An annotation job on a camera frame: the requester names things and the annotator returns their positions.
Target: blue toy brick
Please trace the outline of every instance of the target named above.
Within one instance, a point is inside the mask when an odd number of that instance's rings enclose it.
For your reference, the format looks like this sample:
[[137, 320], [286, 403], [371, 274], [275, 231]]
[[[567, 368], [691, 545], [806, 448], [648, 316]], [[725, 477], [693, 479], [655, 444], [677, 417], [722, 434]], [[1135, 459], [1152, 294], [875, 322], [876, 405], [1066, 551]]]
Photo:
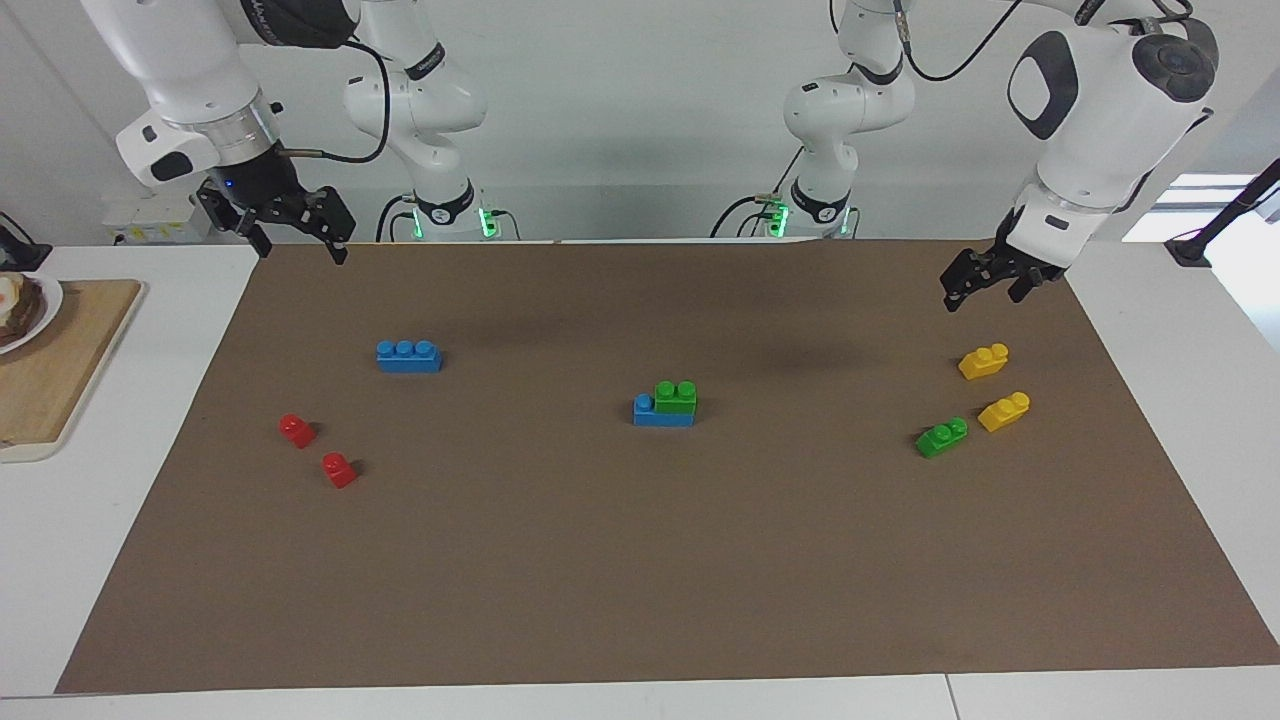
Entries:
[[384, 373], [439, 373], [443, 364], [439, 348], [425, 340], [378, 343], [378, 366]]
[[694, 425], [694, 416], [658, 413], [653, 396], [641, 393], [631, 406], [631, 421], [640, 428], [690, 428]]

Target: red toy brick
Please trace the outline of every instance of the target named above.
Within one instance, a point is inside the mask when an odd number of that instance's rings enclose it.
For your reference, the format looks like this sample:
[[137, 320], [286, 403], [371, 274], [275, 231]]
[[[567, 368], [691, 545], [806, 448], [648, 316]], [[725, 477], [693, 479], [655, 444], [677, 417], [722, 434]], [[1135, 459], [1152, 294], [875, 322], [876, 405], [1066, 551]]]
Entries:
[[316, 438], [315, 429], [292, 413], [280, 418], [280, 434], [298, 450], [311, 445], [311, 441]]
[[338, 489], [349, 486], [356, 479], [355, 468], [347, 462], [340, 452], [330, 452], [324, 456], [324, 471]]

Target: white backdrop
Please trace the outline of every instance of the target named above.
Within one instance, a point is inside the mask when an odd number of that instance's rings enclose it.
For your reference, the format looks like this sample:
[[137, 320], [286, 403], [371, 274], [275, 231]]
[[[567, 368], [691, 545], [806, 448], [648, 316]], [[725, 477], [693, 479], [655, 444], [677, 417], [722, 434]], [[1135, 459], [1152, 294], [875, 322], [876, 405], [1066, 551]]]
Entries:
[[[731, 200], [769, 190], [795, 151], [781, 104], [842, 61], [820, 0], [429, 0], [438, 35], [490, 97], [488, 122], [456, 136], [490, 205], [529, 237], [705, 234]], [[927, 69], [954, 67], [1006, 6], [918, 3]], [[1219, 119], [1188, 138], [1143, 201], [1105, 229], [1117, 238], [1196, 159], [1280, 61], [1271, 0], [1198, 0], [1222, 44], [1211, 97]], [[860, 136], [854, 202], [863, 237], [989, 236], [1038, 158], [1005, 101], [1021, 50], [1069, 19], [1024, 6], [988, 51], [947, 85], [920, 83], [901, 126]], [[6, 72], [0, 104], [0, 206], [55, 242], [96, 240], [104, 193], [137, 192], [108, 133], [145, 110], [136, 83], [77, 0], [0, 0]], [[360, 154], [346, 78], [376, 72], [349, 50], [247, 47], [293, 146]], [[12, 72], [10, 68], [22, 68]], [[406, 188], [393, 156], [343, 167], [300, 160], [308, 186], [334, 184], [371, 234], [381, 201]]]

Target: yellow toy brick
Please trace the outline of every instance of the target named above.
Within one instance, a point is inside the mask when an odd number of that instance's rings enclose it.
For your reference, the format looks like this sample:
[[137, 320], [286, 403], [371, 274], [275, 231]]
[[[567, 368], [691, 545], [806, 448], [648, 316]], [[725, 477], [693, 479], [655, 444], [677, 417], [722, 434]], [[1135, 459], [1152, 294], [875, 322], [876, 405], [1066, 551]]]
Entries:
[[997, 342], [965, 355], [960, 361], [960, 373], [964, 374], [964, 379], [975, 380], [1004, 370], [1006, 363], [1009, 363], [1009, 346]]
[[1025, 392], [1015, 392], [1004, 400], [988, 405], [978, 415], [978, 421], [982, 423], [982, 427], [987, 428], [988, 433], [993, 433], [1000, 428], [1012, 425], [1030, 409], [1032, 398]]

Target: white plate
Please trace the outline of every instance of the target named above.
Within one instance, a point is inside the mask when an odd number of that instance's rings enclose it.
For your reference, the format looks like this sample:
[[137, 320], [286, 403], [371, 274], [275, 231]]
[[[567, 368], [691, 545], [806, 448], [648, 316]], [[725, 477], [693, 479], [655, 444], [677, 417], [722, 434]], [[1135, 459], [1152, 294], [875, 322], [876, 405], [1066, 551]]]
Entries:
[[44, 291], [40, 299], [40, 316], [36, 319], [36, 324], [31, 327], [27, 334], [19, 337], [18, 340], [8, 343], [0, 345], [0, 355], [5, 352], [12, 352], [18, 350], [23, 345], [31, 342], [31, 338], [36, 337], [49, 323], [54, 322], [54, 316], [58, 315], [58, 310], [63, 307], [63, 286], [54, 278], [41, 274], [41, 273], [23, 273], [27, 279], [35, 282]]

